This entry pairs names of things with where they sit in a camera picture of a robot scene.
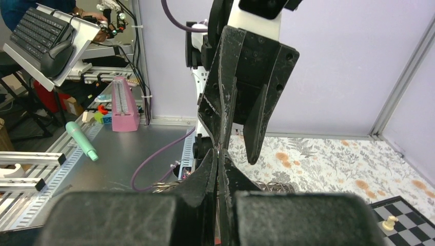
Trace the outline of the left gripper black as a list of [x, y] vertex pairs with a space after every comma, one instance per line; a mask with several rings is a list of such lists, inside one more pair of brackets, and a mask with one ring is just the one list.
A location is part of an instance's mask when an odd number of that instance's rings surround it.
[[300, 53], [258, 34], [225, 27], [214, 56], [198, 117], [212, 144], [228, 149], [233, 123], [244, 125], [248, 163], [256, 164], [267, 125]]

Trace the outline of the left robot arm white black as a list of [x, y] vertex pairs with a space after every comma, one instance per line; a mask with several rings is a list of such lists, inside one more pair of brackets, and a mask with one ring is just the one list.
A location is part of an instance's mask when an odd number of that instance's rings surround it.
[[227, 149], [243, 126], [247, 161], [257, 162], [268, 123], [300, 57], [280, 43], [282, 12], [299, 1], [214, 1], [206, 24], [188, 22], [186, 65], [198, 97], [193, 155]]

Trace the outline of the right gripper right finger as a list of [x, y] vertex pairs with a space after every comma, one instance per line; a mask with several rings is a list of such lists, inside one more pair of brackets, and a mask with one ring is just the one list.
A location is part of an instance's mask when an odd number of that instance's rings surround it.
[[223, 245], [383, 245], [373, 212], [351, 193], [260, 190], [219, 151]]

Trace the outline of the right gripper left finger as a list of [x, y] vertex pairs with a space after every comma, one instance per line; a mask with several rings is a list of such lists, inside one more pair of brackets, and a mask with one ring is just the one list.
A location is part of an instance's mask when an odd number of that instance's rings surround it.
[[36, 245], [214, 245], [217, 155], [167, 192], [67, 193]]

